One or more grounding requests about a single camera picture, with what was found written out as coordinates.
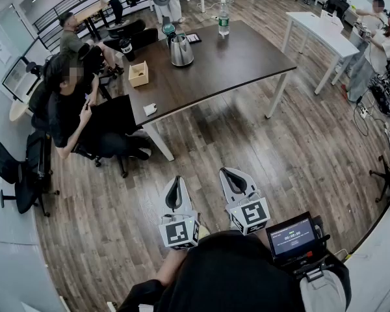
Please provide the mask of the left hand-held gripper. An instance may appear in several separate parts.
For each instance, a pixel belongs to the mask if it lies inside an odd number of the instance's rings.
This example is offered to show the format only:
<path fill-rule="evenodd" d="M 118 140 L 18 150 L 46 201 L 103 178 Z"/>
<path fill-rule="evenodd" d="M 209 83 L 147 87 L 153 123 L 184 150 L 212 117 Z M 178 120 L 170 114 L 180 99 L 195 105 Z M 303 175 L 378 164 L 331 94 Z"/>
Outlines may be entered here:
<path fill-rule="evenodd" d="M 175 176 L 165 186 L 162 199 L 172 212 L 162 214 L 159 231 L 167 248 L 188 250 L 199 243 L 198 213 L 192 210 L 190 196 L 181 176 Z"/>

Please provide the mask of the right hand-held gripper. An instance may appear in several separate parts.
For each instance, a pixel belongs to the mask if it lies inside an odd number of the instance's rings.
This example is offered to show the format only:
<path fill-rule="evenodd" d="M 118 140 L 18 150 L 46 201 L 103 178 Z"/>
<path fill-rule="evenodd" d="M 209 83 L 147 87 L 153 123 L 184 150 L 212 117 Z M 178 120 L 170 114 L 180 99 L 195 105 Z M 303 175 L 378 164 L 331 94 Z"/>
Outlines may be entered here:
<path fill-rule="evenodd" d="M 256 192 L 257 185 L 250 175 L 235 168 L 223 167 L 219 171 L 224 196 L 228 202 L 231 228 L 244 236 L 266 227 L 270 220 L 267 200 Z"/>

